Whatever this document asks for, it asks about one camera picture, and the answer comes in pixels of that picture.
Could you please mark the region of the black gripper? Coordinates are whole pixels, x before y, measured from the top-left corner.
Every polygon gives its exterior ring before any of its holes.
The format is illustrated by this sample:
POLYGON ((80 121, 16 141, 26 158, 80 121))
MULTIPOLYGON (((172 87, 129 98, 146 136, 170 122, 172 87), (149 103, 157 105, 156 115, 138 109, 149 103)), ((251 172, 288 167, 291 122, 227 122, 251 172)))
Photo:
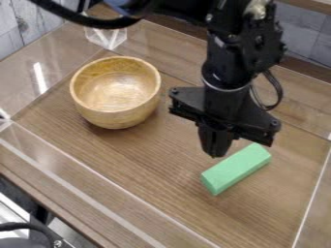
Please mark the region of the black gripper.
POLYGON ((194 123, 202 151, 212 158, 224 157, 239 139, 271 146, 281 124, 255 103, 252 81, 235 88, 202 83, 168 92, 169 112, 194 123))

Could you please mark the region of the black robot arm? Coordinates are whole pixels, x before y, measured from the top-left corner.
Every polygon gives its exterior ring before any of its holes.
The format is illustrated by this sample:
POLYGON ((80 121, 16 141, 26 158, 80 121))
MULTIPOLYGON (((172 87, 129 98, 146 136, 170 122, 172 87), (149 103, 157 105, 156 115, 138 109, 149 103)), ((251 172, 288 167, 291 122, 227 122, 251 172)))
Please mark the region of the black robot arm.
POLYGON ((269 146, 280 121, 269 114, 253 79, 263 75, 276 98, 281 85, 269 68, 285 51, 273 0, 132 0, 138 16, 160 13, 206 28, 206 57, 200 87, 173 87, 169 112, 197 127, 202 151, 223 157, 239 139, 269 146))

